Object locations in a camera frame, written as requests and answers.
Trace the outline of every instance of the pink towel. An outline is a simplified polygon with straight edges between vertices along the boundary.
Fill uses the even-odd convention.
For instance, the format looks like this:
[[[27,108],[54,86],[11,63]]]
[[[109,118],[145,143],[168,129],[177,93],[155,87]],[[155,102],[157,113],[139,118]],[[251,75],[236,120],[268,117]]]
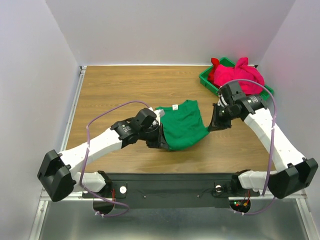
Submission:
[[[220,64],[214,72],[214,84],[221,87],[234,79],[249,79],[264,86],[265,80],[262,75],[255,67],[248,66],[248,63],[248,58],[242,57],[238,60],[235,67]],[[251,82],[240,81],[239,84],[246,95],[260,94],[263,91],[262,87]]]

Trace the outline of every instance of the red garment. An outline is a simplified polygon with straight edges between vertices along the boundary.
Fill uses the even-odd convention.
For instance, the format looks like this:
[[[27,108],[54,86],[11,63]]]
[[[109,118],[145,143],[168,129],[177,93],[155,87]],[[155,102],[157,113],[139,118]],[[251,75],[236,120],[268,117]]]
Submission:
[[[215,78],[214,73],[215,73],[218,65],[220,64],[220,62],[219,62],[219,59],[213,57],[213,58],[211,58],[211,63],[213,65],[213,68],[212,68],[211,72],[208,75],[208,81],[210,83],[214,84],[214,78]]]
[[[234,79],[248,79],[255,81],[262,86],[265,85],[263,76],[253,66],[248,66],[249,60],[247,57],[242,57],[238,60],[235,67],[228,67],[219,65],[214,71],[213,83],[216,86],[221,87],[225,83]],[[247,81],[239,81],[242,91],[246,95],[260,94],[262,87]]]

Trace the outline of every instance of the white wall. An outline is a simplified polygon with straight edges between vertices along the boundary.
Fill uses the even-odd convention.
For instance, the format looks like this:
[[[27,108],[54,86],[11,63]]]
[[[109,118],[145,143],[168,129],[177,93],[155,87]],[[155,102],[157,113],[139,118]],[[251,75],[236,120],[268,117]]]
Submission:
[[[295,0],[46,0],[80,65],[262,59]]]
[[[58,148],[78,64],[43,0],[0,7],[0,239],[26,240],[44,153]]]
[[[259,70],[274,88],[278,125],[307,157],[320,160],[320,1],[297,0]],[[320,230],[320,170],[306,188]]]

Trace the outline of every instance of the folded green shirt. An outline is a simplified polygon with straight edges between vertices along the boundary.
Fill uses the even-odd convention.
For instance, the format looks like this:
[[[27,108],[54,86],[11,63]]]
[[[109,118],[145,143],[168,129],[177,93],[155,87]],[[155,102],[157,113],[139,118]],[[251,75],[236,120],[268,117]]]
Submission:
[[[202,121],[196,100],[186,100],[178,105],[176,110],[172,106],[159,106],[156,109],[163,109],[165,112],[165,115],[161,118],[161,123],[169,150],[184,150],[195,145],[209,134]]]

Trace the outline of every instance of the green basket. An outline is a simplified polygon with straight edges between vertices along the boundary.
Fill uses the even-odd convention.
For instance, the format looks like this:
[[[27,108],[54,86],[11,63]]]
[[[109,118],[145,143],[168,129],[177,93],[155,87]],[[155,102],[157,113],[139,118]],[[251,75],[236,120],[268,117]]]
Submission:
[[[230,59],[228,59],[227,57],[222,57],[219,60],[220,64],[222,64],[225,67],[234,67],[236,64],[231,61]],[[208,75],[211,72],[213,66],[207,68],[205,71],[203,71],[202,73],[200,73],[199,78],[200,78],[200,83],[202,85],[204,85],[207,89],[209,89],[211,92],[213,92],[215,95],[218,95],[218,88],[216,86],[214,86],[211,82],[208,81]],[[270,91],[270,93],[272,93],[272,95],[274,94],[274,90],[267,86],[264,85],[266,87],[266,89],[268,89]],[[267,100],[270,96],[269,93],[267,93],[265,90],[263,90],[260,93],[260,96],[262,97],[262,99]]]

